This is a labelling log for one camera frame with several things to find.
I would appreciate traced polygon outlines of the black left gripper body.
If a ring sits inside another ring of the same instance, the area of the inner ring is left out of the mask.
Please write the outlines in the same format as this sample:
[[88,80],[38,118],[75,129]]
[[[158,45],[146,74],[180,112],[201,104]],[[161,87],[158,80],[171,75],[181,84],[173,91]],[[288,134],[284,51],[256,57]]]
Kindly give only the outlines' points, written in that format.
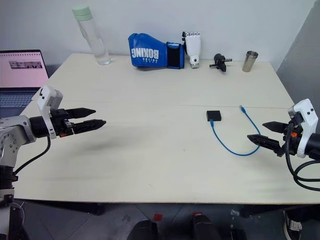
[[50,137],[67,137],[74,134],[73,123],[69,119],[74,119],[74,110],[72,109],[51,109],[50,122],[52,127],[49,129]]

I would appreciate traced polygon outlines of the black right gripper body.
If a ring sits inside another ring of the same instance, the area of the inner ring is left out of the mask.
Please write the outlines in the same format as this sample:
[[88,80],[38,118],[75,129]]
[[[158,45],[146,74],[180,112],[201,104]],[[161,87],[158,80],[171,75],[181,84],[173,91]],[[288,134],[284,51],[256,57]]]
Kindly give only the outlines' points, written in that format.
[[283,154],[286,153],[286,142],[287,142],[287,133],[288,133],[288,128],[289,125],[292,125],[292,130],[290,134],[290,143],[289,143],[289,154],[290,155],[296,155],[298,151],[298,146],[302,138],[302,133],[303,133],[303,128],[300,124],[294,125],[294,122],[291,120],[288,123],[288,126],[284,128],[284,137],[283,140],[285,143],[282,146]]

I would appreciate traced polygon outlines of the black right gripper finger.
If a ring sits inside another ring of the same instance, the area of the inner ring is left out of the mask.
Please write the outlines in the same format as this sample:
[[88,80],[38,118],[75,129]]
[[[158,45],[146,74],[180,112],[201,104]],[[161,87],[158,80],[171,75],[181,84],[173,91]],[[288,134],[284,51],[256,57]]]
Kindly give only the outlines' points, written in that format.
[[265,128],[272,132],[280,133],[280,134],[286,134],[288,129],[287,123],[282,123],[278,121],[270,121],[262,124]]
[[268,138],[261,134],[249,134],[247,138],[255,145],[272,150],[278,157],[282,157],[285,154],[285,149],[280,146],[279,141]]

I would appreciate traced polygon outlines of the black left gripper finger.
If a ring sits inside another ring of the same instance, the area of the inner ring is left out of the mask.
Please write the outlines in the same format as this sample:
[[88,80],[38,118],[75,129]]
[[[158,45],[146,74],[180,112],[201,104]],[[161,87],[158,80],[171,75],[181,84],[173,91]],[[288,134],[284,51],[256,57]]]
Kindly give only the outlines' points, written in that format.
[[81,134],[97,130],[104,126],[107,122],[102,119],[86,120],[80,123],[72,123],[72,130],[74,134]]
[[94,109],[89,109],[89,108],[72,108],[72,109],[66,109],[65,110],[68,114],[68,119],[80,119],[80,118],[85,118],[91,114],[96,113],[96,110]]

